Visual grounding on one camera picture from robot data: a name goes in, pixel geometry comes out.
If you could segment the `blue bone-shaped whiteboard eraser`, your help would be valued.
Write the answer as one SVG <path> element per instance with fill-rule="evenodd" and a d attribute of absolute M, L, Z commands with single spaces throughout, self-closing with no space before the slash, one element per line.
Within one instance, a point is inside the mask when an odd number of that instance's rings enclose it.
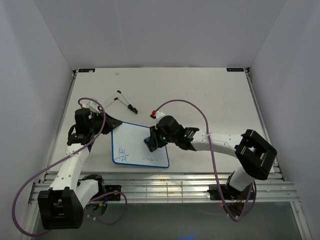
<path fill-rule="evenodd" d="M 145 145 L 147 146 L 148 150 L 152 153 L 157 149 L 157 146 L 155 145 L 153 139 L 151 136 L 146 137 L 143 142 L 145 143 Z"/>

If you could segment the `blue-framed whiteboard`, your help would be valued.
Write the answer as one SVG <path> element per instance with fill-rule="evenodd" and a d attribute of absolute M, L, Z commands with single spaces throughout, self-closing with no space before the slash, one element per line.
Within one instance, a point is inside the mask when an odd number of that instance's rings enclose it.
<path fill-rule="evenodd" d="M 166 147 L 150 152 L 144 139 L 150 136 L 147 126 L 123 122 L 111 131 L 112 162 L 117 165 L 167 169 L 170 167 Z"/>

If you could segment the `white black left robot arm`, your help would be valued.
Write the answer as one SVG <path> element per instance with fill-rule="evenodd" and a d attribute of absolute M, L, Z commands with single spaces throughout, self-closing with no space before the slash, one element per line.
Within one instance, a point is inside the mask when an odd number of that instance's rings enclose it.
<path fill-rule="evenodd" d="M 69 129 L 67 160 L 47 190 L 37 197 L 42 226 L 45 230 L 78 229 L 84 209 L 91 199 L 100 200 L 106 195 L 104 180 L 99 174 L 80 178 L 88 158 L 93 139 L 98 133 L 109 134 L 123 122 L 108 114 L 80 108 L 74 114 L 75 124 Z"/>

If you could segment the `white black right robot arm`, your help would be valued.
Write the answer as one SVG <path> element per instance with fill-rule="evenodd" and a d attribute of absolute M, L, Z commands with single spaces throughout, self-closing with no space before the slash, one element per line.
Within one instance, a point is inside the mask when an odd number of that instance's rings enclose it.
<path fill-rule="evenodd" d="M 161 117 L 151 126 L 149 134 L 144 143 L 150 152 L 171 143 L 185 151 L 213 151 L 238 159 L 240 168 L 221 187 L 227 200 L 246 194 L 255 180 L 266 180 L 278 153 L 255 130 L 248 129 L 240 135 L 206 133 L 196 127 L 183 127 L 170 115 Z"/>

